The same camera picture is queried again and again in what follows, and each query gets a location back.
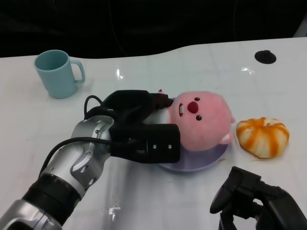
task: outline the mug handle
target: mug handle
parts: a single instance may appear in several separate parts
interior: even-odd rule
[[[82,80],[75,80],[76,84],[84,83],[85,82],[85,72],[84,72],[82,63],[80,61],[77,61],[77,60],[71,60],[71,64],[78,65],[80,70],[81,70]]]

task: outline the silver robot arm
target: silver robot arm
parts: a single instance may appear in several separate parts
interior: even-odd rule
[[[81,121],[71,137],[110,140],[113,123],[111,117],[93,116]],[[61,230],[109,157],[106,144],[75,142],[61,148],[24,197],[0,218],[0,230]]]

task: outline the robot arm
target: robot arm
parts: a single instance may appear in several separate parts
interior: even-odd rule
[[[176,125],[142,124],[154,109],[172,103],[167,95],[115,92],[104,102],[98,100],[101,105],[87,112],[90,98],[96,97],[86,100],[84,120],[75,127],[71,139],[51,151],[38,180],[0,218],[0,230],[61,230],[86,191],[101,176],[110,156],[141,163],[180,159]]]
[[[222,211],[219,230],[236,230],[233,216],[255,218],[256,230],[306,230],[307,219],[290,194],[260,179],[251,172],[232,168],[210,207],[213,214]]]
[[[80,122],[72,138],[110,139],[113,119],[95,116]],[[108,145],[75,142],[61,148],[22,199],[0,219],[0,229],[60,230],[87,189],[101,176]]]

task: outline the black cable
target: black cable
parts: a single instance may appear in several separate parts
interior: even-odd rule
[[[90,137],[81,137],[81,138],[71,138],[65,141],[62,141],[61,143],[57,144],[48,154],[48,156],[46,157],[44,164],[42,166],[42,169],[39,172],[39,175],[42,173],[43,170],[45,170],[45,168],[48,166],[49,161],[51,160],[52,156],[54,155],[54,153],[61,147],[63,147],[64,145],[70,144],[70,143],[74,143],[74,142],[80,142],[80,141],[90,141],[93,143],[99,143],[99,144],[106,144],[106,145],[117,145],[120,146],[122,145],[122,143],[118,143],[118,142],[113,142],[111,140],[102,140],[102,139],[98,139],[98,138],[90,138]]]
[[[233,13],[233,17],[232,17],[232,29],[234,32],[234,38],[235,38],[235,42],[236,42],[236,9],[238,6],[238,0],[235,0],[235,8],[234,8],[234,13]]]
[[[85,102],[84,102],[84,116],[85,116],[86,113],[87,113],[87,103],[88,103],[88,101],[89,101],[91,98],[96,99],[96,100],[100,103],[100,105],[103,105],[103,102],[100,100],[99,97],[97,97],[97,96],[95,96],[95,95],[88,96],[88,97],[85,99]]]
[[[113,20],[112,20],[112,13],[111,13],[111,3],[110,3],[110,0],[108,0],[107,2],[108,2],[108,7],[109,7],[109,17],[110,17],[110,23],[111,23],[111,28],[112,28],[113,36],[114,36],[114,38],[115,38],[115,41],[116,41],[116,43],[117,43],[119,49],[124,53],[124,55],[125,55],[126,57],[128,57],[127,53],[125,52],[125,50],[123,49],[123,47],[120,45],[119,40],[117,39],[115,30],[114,30]]]

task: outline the light blue mug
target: light blue mug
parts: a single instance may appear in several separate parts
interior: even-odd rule
[[[82,80],[75,80],[71,63],[77,64],[81,70]],[[85,81],[85,73],[80,61],[70,60],[67,53],[61,50],[49,50],[38,55],[34,66],[45,89],[55,98],[66,98],[73,95],[76,84]]]

